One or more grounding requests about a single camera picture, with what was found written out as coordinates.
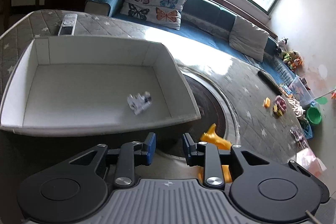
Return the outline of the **small orange toy block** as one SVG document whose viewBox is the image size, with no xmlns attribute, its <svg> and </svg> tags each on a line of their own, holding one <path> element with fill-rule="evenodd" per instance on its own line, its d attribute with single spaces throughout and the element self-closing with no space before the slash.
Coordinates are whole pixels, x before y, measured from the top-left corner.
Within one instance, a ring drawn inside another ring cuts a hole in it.
<svg viewBox="0 0 336 224">
<path fill-rule="evenodd" d="M 264 100 L 263 106 L 264 106 L 265 108 L 269 108 L 269 107 L 270 107 L 270 103 L 271 103 L 271 100 L 267 97 L 267 98 L 265 98 L 265 100 Z"/>
</svg>

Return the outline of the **black remote control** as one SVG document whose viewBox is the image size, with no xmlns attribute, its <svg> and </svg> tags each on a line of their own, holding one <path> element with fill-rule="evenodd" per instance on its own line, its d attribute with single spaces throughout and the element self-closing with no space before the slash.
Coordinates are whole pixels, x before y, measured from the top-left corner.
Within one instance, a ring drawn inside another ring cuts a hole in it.
<svg viewBox="0 0 336 224">
<path fill-rule="evenodd" d="M 278 96 L 282 95 L 282 91 L 275 80 L 264 70 L 259 70 L 257 73 L 258 77 L 265 82 L 268 87 Z"/>
</svg>

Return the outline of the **green plastic basin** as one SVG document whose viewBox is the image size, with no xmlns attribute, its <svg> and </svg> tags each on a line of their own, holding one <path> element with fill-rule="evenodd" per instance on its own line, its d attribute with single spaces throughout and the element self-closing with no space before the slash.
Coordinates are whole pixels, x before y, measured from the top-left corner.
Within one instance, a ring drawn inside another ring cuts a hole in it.
<svg viewBox="0 0 336 224">
<path fill-rule="evenodd" d="M 322 114 L 319 108 L 310 106 L 306 111 L 306 118 L 312 125 L 317 126 L 322 121 Z"/>
</svg>

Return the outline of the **colourful pinwheel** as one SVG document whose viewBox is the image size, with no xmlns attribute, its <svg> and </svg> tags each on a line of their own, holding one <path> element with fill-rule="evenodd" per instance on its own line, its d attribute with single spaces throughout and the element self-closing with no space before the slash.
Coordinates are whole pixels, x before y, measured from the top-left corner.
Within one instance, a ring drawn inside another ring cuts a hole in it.
<svg viewBox="0 0 336 224">
<path fill-rule="evenodd" d="M 325 105 L 327 104 L 327 102 L 329 102 L 329 100 L 335 99 L 335 91 L 336 91 L 336 88 L 333 88 L 331 91 L 315 98 L 314 100 L 320 105 Z"/>
</svg>

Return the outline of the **yellow toy vehicle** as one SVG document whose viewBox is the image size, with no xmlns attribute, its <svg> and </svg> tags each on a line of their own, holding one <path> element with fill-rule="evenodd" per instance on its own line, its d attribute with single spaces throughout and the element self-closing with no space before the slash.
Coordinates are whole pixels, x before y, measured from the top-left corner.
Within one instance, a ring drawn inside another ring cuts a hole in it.
<svg viewBox="0 0 336 224">
<path fill-rule="evenodd" d="M 283 116 L 283 112 L 281 111 L 281 109 L 278 108 L 277 105 L 273 106 L 273 112 L 275 115 L 277 115 L 278 117 Z"/>
</svg>

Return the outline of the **white remote control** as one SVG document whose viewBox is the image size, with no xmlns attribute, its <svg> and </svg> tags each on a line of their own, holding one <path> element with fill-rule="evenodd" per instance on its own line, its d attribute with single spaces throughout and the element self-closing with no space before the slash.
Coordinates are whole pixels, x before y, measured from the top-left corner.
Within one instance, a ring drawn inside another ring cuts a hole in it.
<svg viewBox="0 0 336 224">
<path fill-rule="evenodd" d="M 59 28 L 58 36 L 74 35 L 77 14 L 65 14 Z"/>
</svg>

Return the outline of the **grey sofa cushion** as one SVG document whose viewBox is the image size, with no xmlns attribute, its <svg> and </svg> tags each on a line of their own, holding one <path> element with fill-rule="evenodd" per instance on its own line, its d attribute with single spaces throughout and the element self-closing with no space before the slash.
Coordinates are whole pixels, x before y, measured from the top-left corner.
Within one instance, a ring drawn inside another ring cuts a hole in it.
<svg viewBox="0 0 336 224">
<path fill-rule="evenodd" d="M 262 62 L 269 33 L 237 15 L 229 35 L 229 45 L 235 50 Z"/>
</svg>

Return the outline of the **round black turntable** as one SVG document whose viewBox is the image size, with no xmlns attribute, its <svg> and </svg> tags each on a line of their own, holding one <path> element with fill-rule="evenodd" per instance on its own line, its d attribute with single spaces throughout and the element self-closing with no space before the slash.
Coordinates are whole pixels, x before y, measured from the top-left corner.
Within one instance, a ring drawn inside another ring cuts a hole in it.
<svg viewBox="0 0 336 224">
<path fill-rule="evenodd" d="M 194 141 L 216 124 L 215 132 L 232 144 L 240 144 L 238 117 L 234 107 L 219 88 L 203 77 L 191 72 L 183 72 L 198 105 L 201 119 L 193 121 L 188 133 Z"/>
</svg>

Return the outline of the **pink toy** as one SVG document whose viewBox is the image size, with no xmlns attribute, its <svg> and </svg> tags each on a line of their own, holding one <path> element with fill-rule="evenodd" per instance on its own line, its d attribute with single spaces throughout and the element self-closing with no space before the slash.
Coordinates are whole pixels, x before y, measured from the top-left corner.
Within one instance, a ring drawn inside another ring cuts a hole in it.
<svg viewBox="0 0 336 224">
<path fill-rule="evenodd" d="M 275 102 L 278 110 L 281 110 L 283 113 L 287 110 L 286 100 L 282 96 L 276 96 Z"/>
</svg>

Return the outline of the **clear plastic storage box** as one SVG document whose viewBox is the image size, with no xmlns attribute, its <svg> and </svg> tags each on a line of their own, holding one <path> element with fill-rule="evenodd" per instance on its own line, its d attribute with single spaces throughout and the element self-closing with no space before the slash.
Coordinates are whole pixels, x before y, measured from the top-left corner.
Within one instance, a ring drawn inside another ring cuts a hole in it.
<svg viewBox="0 0 336 224">
<path fill-rule="evenodd" d="M 313 102 L 313 97 L 308 92 L 301 79 L 296 76 L 289 85 L 294 98 L 300 103 L 302 107 L 309 107 Z"/>
</svg>

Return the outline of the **grey cardboard box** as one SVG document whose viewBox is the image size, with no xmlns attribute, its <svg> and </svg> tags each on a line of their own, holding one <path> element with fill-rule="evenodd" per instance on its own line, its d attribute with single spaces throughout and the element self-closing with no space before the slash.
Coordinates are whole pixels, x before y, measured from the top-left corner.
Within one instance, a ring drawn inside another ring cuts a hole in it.
<svg viewBox="0 0 336 224">
<path fill-rule="evenodd" d="M 149 92 L 139 115 L 127 97 Z M 33 136 L 115 134 L 200 119 L 193 93 L 161 43 L 104 36 L 35 39 L 1 101 L 1 129 Z"/>
</svg>

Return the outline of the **small white robot toy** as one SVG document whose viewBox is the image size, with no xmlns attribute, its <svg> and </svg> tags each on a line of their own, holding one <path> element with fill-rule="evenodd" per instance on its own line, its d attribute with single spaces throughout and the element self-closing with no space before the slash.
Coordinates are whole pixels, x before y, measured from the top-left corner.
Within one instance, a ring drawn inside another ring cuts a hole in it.
<svg viewBox="0 0 336 224">
<path fill-rule="evenodd" d="M 151 106 L 151 95 L 149 92 L 137 94 L 135 96 L 129 95 L 127 102 L 129 107 L 133 110 L 135 115 L 139 115 Z"/>
</svg>

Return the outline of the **blue sofa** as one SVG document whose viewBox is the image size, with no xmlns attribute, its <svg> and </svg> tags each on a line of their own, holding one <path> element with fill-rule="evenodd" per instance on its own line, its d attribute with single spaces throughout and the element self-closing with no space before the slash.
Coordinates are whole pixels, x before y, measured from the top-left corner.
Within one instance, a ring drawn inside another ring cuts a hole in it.
<svg viewBox="0 0 336 224">
<path fill-rule="evenodd" d="M 236 14 L 211 0 L 187 0 L 182 11 L 179 30 L 173 30 L 155 23 L 133 19 L 120 14 L 123 0 L 87 0 L 84 11 L 88 14 L 104 15 L 146 26 L 159 28 L 193 39 L 236 57 L 250 65 L 267 71 L 276 83 L 290 85 L 295 79 L 293 73 L 276 53 L 276 41 L 269 37 L 263 61 L 257 61 L 233 49 L 229 45 L 229 34 L 234 26 Z"/>
</svg>

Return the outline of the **plush toys pile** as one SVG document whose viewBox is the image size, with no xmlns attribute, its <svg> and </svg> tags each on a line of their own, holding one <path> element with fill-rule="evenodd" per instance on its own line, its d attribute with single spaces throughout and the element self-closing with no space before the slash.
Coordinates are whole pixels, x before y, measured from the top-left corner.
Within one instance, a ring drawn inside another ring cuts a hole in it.
<svg viewBox="0 0 336 224">
<path fill-rule="evenodd" d="M 282 38 L 277 42 L 277 53 L 284 64 L 294 72 L 298 67 L 303 65 L 303 60 L 297 51 L 287 51 L 286 46 L 288 38 Z"/>
</svg>

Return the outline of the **pink white package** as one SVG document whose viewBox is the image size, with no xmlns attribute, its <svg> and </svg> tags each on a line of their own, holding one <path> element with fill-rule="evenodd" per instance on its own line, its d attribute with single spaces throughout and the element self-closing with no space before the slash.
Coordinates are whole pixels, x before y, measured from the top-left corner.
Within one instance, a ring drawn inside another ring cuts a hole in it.
<svg viewBox="0 0 336 224">
<path fill-rule="evenodd" d="M 319 177 L 326 170 L 324 163 L 315 156 L 310 148 L 305 148 L 296 154 L 296 162 L 315 177 Z"/>
</svg>

